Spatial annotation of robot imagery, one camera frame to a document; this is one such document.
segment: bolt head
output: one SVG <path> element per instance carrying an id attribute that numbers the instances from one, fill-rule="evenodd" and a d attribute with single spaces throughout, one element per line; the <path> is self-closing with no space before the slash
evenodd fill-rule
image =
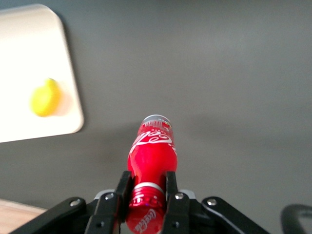
<path id="1" fill-rule="evenodd" d="M 114 197 L 114 194 L 113 194 L 113 193 L 107 194 L 107 195 L 105 196 L 105 200 L 112 199 L 113 197 Z"/>
<path id="2" fill-rule="evenodd" d="M 76 206 L 76 205 L 78 205 L 80 202 L 81 202 L 81 200 L 80 200 L 80 199 L 77 199 L 77 200 L 75 200 L 75 201 L 72 201 L 72 202 L 70 203 L 70 206 Z"/>
<path id="3" fill-rule="evenodd" d="M 207 204 L 209 206 L 215 206 L 217 204 L 217 201 L 215 199 L 211 198 L 211 199 L 207 200 Z"/>
<path id="4" fill-rule="evenodd" d="M 183 193 L 177 193 L 177 194 L 175 194 L 175 198 L 176 198 L 177 200 L 183 199 L 183 197 L 184 197 L 184 194 L 183 194 Z"/>

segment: bottle cap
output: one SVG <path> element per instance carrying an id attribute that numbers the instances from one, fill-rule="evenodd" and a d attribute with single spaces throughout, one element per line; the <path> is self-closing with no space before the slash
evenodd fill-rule
<path id="1" fill-rule="evenodd" d="M 140 187 L 132 192 L 126 217 L 129 229 L 135 234 L 157 234 L 161 231 L 166 199 L 154 187 Z"/>

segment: gray table surface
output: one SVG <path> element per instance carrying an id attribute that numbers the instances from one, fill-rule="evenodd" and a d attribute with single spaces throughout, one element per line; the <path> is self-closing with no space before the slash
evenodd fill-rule
<path id="1" fill-rule="evenodd" d="M 114 188 L 140 122 L 167 116 L 179 188 L 270 233 L 312 205 L 311 1 L 7 0 L 62 19 L 83 106 L 76 134 L 0 144 L 0 197 L 51 208 Z"/>

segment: screw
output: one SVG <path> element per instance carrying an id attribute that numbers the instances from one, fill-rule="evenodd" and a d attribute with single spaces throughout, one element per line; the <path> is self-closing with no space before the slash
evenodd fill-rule
<path id="1" fill-rule="evenodd" d="M 175 198 L 176 198 L 177 200 L 180 200 L 180 199 L 182 199 L 183 197 L 184 197 L 183 193 L 177 193 L 177 194 L 175 194 Z"/>
<path id="2" fill-rule="evenodd" d="M 208 199 L 207 204 L 209 206 L 215 206 L 217 204 L 216 200 L 213 198 Z"/>
<path id="3" fill-rule="evenodd" d="M 81 200 L 80 200 L 80 199 L 77 199 L 77 200 L 75 200 L 75 201 L 72 201 L 72 202 L 70 203 L 70 206 L 76 206 L 76 205 L 78 205 L 80 202 L 81 202 Z"/>
<path id="4" fill-rule="evenodd" d="M 173 226 L 174 228 L 179 228 L 179 226 L 180 226 L 180 224 L 179 224 L 178 221 L 172 222 L 171 224 L 172 224 L 172 226 Z"/>
<path id="5" fill-rule="evenodd" d="M 114 194 L 113 194 L 113 193 L 107 194 L 107 195 L 105 196 L 105 200 L 112 199 L 113 197 L 114 197 Z"/>
<path id="6" fill-rule="evenodd" d="M 102 227 L 104 227 L 104 225 L 105 225 L 105 223 L 104 223 L 104 221 L 102 221 L 102 222 L 97 224 L 97 228 L 102 228 Z"/>

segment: cutting board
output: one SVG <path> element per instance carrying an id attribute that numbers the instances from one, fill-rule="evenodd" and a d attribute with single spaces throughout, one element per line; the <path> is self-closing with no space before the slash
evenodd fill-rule
<path id="1" fill-rule="evenodd" d="M 30 98 L 48 78 L 58 83 L 63 97 L 53 115 L 39 117 Z M 74 133 L 82 125 L 60 18 L 41 4 L 0 11 L 0 142 Z"/>
<path id="2" fill-rule="evenodd" d="M 0 234 L 7 234 L 45 212 L 45 209 L 0 199 Z"/>

